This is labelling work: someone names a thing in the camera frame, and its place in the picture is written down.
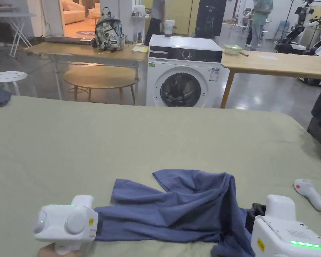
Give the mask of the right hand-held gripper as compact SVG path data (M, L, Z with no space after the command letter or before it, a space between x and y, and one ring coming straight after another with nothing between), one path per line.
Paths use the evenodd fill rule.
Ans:
M266 204L254 203L246 229L256 257L321 257L321 235L299 221L293 200L268 195Z

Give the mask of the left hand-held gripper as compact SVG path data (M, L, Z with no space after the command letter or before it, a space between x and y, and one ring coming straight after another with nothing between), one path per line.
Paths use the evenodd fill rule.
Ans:
M93 210L94 197L77 195L71 204L50 204L38 213L34 238L54 244L55 252L65 255L91 243L97 235L98 213Z

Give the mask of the person's left hand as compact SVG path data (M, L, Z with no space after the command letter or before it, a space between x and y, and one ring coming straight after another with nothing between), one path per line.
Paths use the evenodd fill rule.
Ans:
M37 257L82 257L82 253L77 250L60 255L55 251L55 244L49 244L39 250Z

